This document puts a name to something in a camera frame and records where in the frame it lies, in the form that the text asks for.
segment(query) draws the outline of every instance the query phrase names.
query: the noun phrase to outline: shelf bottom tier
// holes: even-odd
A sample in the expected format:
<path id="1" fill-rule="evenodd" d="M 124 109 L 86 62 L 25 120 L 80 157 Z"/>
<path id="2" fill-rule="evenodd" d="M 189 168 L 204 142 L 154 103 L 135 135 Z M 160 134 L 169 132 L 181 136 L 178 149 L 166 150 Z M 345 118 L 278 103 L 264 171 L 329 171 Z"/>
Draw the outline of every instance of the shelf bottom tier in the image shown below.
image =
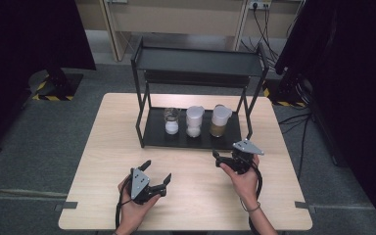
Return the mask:
<path id="1" fill-rule="evenodd" d="M 232 114 L 226 124 L 224 134 L 220 137 L 214 137 L 210 134 L 211 123 L 212 110 L 206 110 L 203 115 L 200 136 L 190 137 L 186 134 L 186 110 L 182 109 L 178 122 L 178 132 L 170 135 L 165 132 L 164 109 L 151 108 L 146 122 L 143 142 L 145 146 L 231 150 L 233 143 L 242 140 L 237 113 Z"/>

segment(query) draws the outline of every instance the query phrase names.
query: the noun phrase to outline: hand-mounted device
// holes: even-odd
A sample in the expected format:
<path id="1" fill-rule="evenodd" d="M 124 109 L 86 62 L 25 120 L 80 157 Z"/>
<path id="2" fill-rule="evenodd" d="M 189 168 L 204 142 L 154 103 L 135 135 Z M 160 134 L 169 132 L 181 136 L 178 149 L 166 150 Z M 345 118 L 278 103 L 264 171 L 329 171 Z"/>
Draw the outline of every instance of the hand-mounted device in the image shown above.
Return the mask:
<path id="1" fill-rule="evenodd" d="M 118 198 L 116 207 L 116 227 L 119 226 L 121 206 L 130 201 L 133 201 L 134 203 L 139 205 L 143 205 L 158 194 L 160 194 L 161 197 L 166 196 L 166 185 L 170 182 L 171 174 L 166 177 L 163 184 L 151 187 L 149 186 L 151 179 L 143 172 L 146 168 L 149 167 L 149 165 L 151 165 L 150 160 L 146 161 L 139 167 L 132 168 L 130 170 L 130 174 L 124 180 L 123 185 L 120 189 L 120 196 Z M 126 189 L 129 193 L 130 200 L 123 203 L 122 197 L 125 187 L 127 187 Z"/>
<path id="2" fill-rule="evenodd" d="M 233 144 L 233 151 L 231 152 L 232 158 L 221 157 L 216 150 L 212 150 L 212 155 L 215 157 L 215 166 L 217 167 L 219 167 L 220 164 L 226 164 L 230 166 L 238 174 L 246 173 L 247 171 L 249 171 L 250 167 L 254 170 L 254 172 L 258 176 L 258 189 L 256 191 L 257 200 L 260 195 L 263 181 L 258 166 L 253 161 L 254 154 L 264 155 L 264 152 L 248 139 Z M 259 234 L 256 228 L 253 226 L 250 218 L 249 225 L 254 234 Z"/>

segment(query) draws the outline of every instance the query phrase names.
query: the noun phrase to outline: wooden table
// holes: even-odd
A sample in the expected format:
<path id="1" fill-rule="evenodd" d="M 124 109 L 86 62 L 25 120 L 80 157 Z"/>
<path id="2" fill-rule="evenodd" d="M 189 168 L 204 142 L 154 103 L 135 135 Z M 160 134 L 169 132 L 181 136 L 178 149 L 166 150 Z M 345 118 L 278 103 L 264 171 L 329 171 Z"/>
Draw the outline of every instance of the wooden table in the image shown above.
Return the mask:
<path id="1" fill-rule="evenodd" d="M 155 94 L 151 98 L 159 107 L 201 105 L 205 109 L 216 104 L 235 109 L 239 101 L 236 96 Z M 136 94 L 105 95 L 67 197 L 67 202 L 78 202 L 77 207 L 63 209 L 60 227 L 114 229 L 118 183 L 132 167 L 152 160 L 145 170 L 151 185 L 162 183 L 170 172 L 172 178 L 166 197 L 157 202 L 139 230 L 249 230 L 248 214 L 229 177 L 215 167 L 212 150 L 140 148 L 135 130 L 138 110 Z M 243 135 L 243 130 L 247 133 L 244 111 L 239 118 Z M 308 210 L 295 206 L 305 199 L 268 99 L 257 99 L 251 119 L 251 141 L 265 152 L 259 165 L 263 177 L 261 207 L 276 230 L 310 229 Z"/>

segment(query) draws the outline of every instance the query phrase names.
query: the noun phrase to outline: person's arm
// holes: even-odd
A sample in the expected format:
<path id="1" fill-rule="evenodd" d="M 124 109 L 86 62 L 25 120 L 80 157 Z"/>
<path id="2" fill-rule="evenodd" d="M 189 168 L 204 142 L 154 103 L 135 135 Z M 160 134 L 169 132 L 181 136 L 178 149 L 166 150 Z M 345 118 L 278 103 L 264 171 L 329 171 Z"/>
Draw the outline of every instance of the person's arm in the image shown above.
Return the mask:
<path id="1" fill-rule="evenodd" d="M 259 165 L 259 157 L 255 155 L 254 162 Z M 234 186 L 234 190 L 244 203 L 253 226 L 261 235 L 277 234 L 270 221 L 265 216 L 263 210 L 259 206 L 256 189 L 258 185 L 258 176 L 255 171 L 250 168 L 244 174 L 237 174 L 227 164 L 221 164 L 220 167 L 230 176 Z"/>
<path id="2" fill-rule="evenodd" d="M 118 185 L 118 190 L 120 191 L 121 187 L 123 187 L 123 180 Z M 143 205 L 135 204 L 133 201 L 130 200 L 130 196 L 127 192 L 127 187 L 124 186 L 122 200 L 125 203 L 121 206 L 120 210 L 120 226 L 116 229 L 115 234 L 117 235 L 130 235 L 132 232 L 136 231 L 139 225 L 142 223 L 143 218 L 145 217 L 146 213 L 148 213 L 149 209 L 154 206 L 154 204 L 158 201 L 161 195 L 156 195 L 155 197 L 151 198 L 148 202 Z"/>

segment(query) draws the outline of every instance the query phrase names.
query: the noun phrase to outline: shelf top tier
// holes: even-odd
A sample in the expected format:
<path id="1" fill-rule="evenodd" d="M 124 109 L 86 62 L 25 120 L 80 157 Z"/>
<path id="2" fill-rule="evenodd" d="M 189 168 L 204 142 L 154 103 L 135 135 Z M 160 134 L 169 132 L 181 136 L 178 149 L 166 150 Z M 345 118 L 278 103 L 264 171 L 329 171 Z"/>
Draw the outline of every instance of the shelf top tier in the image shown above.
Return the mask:
<path id="1" fill-rule="evenodd" d="M 236 76 L 262 76 L 259 54 L 207 50 L 142 47 L 136 68 Z"/>

